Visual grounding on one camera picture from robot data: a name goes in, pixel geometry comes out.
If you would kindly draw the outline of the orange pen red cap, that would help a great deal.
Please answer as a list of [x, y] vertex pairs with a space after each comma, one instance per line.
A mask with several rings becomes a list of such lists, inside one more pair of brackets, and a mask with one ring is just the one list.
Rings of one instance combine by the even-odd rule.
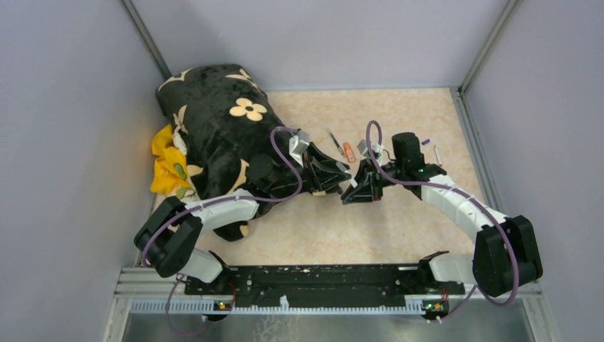
[[349, 163], [356, 162], [355, 153], [353, 152], [353, 149], [348, 142], [343, 143], [343, 152], [344, 152], [346, 160]]

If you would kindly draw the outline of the black gel pen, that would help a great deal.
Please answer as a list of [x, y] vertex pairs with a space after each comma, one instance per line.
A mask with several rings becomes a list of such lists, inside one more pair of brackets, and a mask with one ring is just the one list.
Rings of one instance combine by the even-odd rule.
[[335, 145], [335, 147], [337, 148], [338, 152], [345, 157], [345, 153], [343, 151], [343, 148], [341, 147], [340, 143], [338, 142], [337, 138], [334, 136], [333, 132], [331, 130], [328, 130], [328, 134], [331, 138], [331, 140], [333, 141], [333, 144]]

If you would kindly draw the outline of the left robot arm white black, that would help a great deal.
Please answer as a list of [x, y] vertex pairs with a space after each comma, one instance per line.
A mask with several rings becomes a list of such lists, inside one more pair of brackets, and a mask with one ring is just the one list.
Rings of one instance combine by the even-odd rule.
[[146, 267], [161, 277], [193, 276], [211, 294], [228, 286], [221, 259], [196, 247], [210, 232], [233, 236], [241, 224], [268, 214], [279, 202], [300, 193], [341, 193], [339, 184], [350, 180], [350, 168], [322, 153], [314, 143], [302, 152], [275, 155], [256, 153], [244, 168], [244, 182], [232, 192], [213, 198], [184, 202], [175, 196], [164, 199], [134, 237]]

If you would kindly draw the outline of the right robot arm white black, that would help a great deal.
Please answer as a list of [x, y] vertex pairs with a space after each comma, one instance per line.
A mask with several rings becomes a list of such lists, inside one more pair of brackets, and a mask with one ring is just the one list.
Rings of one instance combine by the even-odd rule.
[[462, 190], [439, 165], [425, 161], [414, 133], [392, 137], [395, 158], [381, 164], [378, 142], [358, 144], [363, 160], [343, 204], [376, 202], [385, 187], [403, 185], [418, 199], [432, 205], [455, 223], [474, 243], [471, 254], [436, 252], [420, 261], [417, 283], [435, 294], [447, 282], [473, 284], [497, 297], [540, 279], [543, 266], [532, 223], [522, 215], [502, 214]]

